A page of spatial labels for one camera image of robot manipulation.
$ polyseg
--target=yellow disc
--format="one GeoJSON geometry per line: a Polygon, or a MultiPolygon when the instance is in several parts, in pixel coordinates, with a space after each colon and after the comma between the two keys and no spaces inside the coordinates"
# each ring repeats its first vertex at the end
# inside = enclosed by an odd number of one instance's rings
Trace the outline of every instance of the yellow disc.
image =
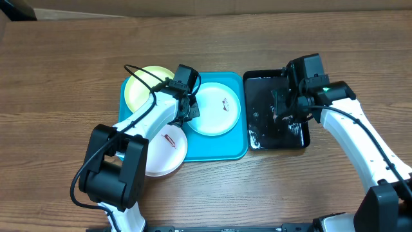
{"type": "MultiPolygon", "coordinates": [[[[143,69],[162,80],[166,80],[166,77],[170,79],[174,78],[174,73],[167,68],[160,66],[148,66],[143,69]]],[[[158,79],[148,73],[143,72],[142,70],[138,70],[135,74],[150,87],[156,86],[160,83],[158,79]]],[[[127,80],[126,87],[124,88],[124,99],[126,100],[127,107],[130,111],[132,111],[132,113],[136,112],[149,99],[149,93],[150,91],[133,76],[127,80]]]]}

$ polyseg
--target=black container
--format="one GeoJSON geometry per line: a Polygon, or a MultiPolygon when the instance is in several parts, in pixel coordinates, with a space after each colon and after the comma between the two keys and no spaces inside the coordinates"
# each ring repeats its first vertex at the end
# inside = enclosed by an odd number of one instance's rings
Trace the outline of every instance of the black container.
{"type": "Polygon", "coordinates": [[[305,148],[309,146],[308,123],[289,119],[275,123],[276,101],[273,94],[288,87],[281,70],[248,71],[243,75],[249,146],[253,150],[305,148]]]}

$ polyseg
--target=blue container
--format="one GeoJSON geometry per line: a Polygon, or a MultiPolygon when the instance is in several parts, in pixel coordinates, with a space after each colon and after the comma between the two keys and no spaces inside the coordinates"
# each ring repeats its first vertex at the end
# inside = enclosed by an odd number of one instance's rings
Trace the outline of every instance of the blue container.
{"type": "MultiPolygon", "coordinates": [[[[240,159],[248,150],[245,94],[242,78],[234,72],[211,72],[200,73],[200,75],[202,83],[221,83],[235,92],[240,101],[240,118],[235,127],[227,133],[218,136],[201,135],[185,123],[182,130],[186,134],[188,148],[184,162],[240,159]]],[[[127,79],[123,82],[120,92],[119,122],[132,114],[124,100],[126,82],[127,79]]]]}

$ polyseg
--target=wooden tabletop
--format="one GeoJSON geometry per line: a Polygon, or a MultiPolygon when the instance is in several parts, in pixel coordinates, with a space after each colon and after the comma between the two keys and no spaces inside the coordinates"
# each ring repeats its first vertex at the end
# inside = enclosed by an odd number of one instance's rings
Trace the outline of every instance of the wooden tabletop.
{"type": "MultiPolygon", "coordinates": [[[[8,23],[0,45],[0,228],[108,224],[69,197],[92,129],[117,122],[123,64],[266,70],[319,52],[392,150],[412,165],[412,12],[341,12],[8,23]]],[[[151,225],[266,226],[354,212],[364,190],[341,147],[310,123],[305,150],[248,151],[147,179],[151,225]]],[[[76,191],[82,202],[87,195],[76,191]]]]}

